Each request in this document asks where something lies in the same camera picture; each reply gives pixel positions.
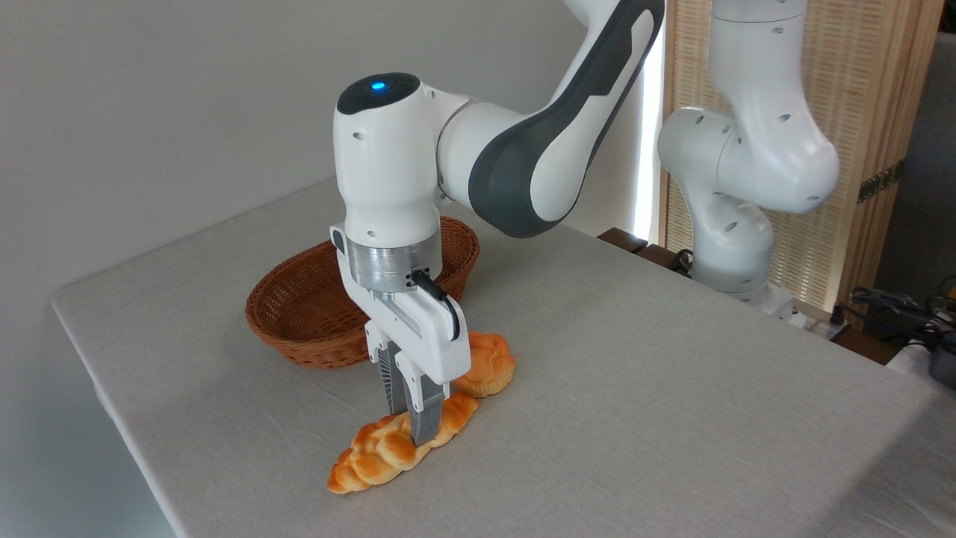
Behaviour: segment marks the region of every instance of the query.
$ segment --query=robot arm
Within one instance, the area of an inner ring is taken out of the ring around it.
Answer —
[[[339,269],[371,318],[370,358],[390,410],[408,409],[418,444],[437,432],[448,382],[470,368],[464,314],[431,280],[442,270],[436,186],[506,234],[551,229],[575,204],[663,20],[663,0],[565,3],[588,33],[551,101],[533,114],[401,73],[359,80],[338,100]]]
[[[807,0],[714,0],[708,71],[732,111],[682,108],[658,141],[690,211],[694,280],[784,320],[793,297],[768,282],[773,227],[757,206],[808,213],[839,177],[803,94],[806,10]]]

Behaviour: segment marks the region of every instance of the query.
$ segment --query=silver flange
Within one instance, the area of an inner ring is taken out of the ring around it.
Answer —
[[[382,293],[407,291],[415,284],[412,271],[421,269],[432,279],[442,272],[442,232],[398,248],[374,248],[348,239],[349,270],[361,287]]]

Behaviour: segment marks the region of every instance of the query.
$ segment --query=wicker basket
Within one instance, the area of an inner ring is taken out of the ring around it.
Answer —
[[[460,220],[442,217],[442,274],[437,282],[456,301],[478,259],[478,237]],[[367,358],[368,316],[345,294],[336,247],[325,241],[289,258],[256,284],[246,300],[252,331],[290,361],[338,368]]]

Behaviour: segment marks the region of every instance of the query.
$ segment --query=gray tablecloth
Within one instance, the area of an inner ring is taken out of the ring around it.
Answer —
[[[245,298],[344,216],[334,181],[67,286],[54,307],[183,536],[956,534],[956,403],[566,227],[482,255],[469,328],[512,384],[411,473],[337,496],[385,414],[370,364],[306,370]]]

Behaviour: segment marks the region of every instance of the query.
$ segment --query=bread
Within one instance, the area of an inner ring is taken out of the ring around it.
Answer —
[[[361,491],[389,482],[424,458],[431,449],[449,442],[465,428],[478,409],[478,400],[453,393],[442,403],[442,421],[434,439],[415,447],[408,413],[390,415],[363,426],[352,446],[338,457],[329,475],[329,491],[338,494]]]
[[[470,331],[471,370],[455,379],[455,390],[473,398],[498,394],[514,377],[516,363],[511,356],[508,342],[500,334],[482,334]]]

